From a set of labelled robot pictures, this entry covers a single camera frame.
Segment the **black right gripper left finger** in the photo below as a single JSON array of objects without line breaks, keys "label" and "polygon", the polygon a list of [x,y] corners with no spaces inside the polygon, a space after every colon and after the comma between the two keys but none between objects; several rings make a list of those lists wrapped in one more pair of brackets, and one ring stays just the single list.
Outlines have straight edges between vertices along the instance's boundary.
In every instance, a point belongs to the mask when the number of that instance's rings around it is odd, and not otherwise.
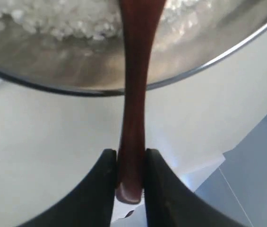
[{"label": "black right gripper left finger", "polygon": [[62,200],[22,227],[109,227],[116,185],[116,151],[105,149],[86,177]]}]

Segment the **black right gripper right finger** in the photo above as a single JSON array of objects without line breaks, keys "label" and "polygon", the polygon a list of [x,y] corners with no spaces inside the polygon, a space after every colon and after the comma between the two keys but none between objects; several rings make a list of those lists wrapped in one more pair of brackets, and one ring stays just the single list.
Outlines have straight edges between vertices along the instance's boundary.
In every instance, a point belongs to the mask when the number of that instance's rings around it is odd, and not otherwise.
[{"label": "black right gripper right finger", "polygon": [[149,227],[238,227],[187,188],[156,149],[146,150],[145,204]]}]

